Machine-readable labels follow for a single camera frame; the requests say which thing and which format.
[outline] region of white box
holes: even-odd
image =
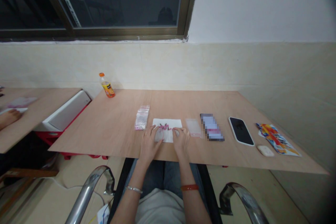
[[[91,101],[90,97],[81,90],[58,110],[41,122],[34,131],[62,132]]]

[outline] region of orange juice bottle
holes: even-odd
[[[112,98],[114,97],[116,94],[114,93],[112,86],[111,86],[111,82],[109,82],[106,78],[104,78],[105,74],[104,73],[100,73],[100,83],[103,86],[106,96],[108,98]]]

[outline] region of jeans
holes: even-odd
[[[131,170],[125,183],[124,191],[122,192],[123,195],[125,193],[126,187],[128,186],[128,183],[131,180],[136,163],[137,159],[135,159],[132,164]],[[197,165],[191,163],[190,168],[194,176],[195,182],[198,185],[199,194],[201,195],[204,206],[208,211],[207,203],[205,201],[204,188]],[[183,200],[181,191],[180,166],[178,162],[153,160],[146,172],[143,184],[143,193],[141,194],[140,199],[151,193],[155,188],[158,188],[160,190],[171,191]]]

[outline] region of hand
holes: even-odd
[[[16,109],[9,110],[0,115],[0,130],[19,120],[22,114]]]
[[[177,154],[178,159],[187,158],[188,156],[188,143],[190,139],[190,132],[186,128],[173,128],[173,142],[174,149]]]
[[[163,139],[161,139],[159,142],[154,142],[154,137],[158,129],[159,127],[155,128],[155,125],[153,125],[143,133],[139,161],[143,162],[147,167],[154,159],[163,141]]]

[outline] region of window frame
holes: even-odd
[[[81,28],[74,29],[74,20],[63,6],[64,0],[49,0],[64,28],[60,29],[12,29],[0,30],[0,41],[122,41],[122,40],[170,40],[186,39],[195,0],[181,0],[176,27],[126,27],[126,28]]]

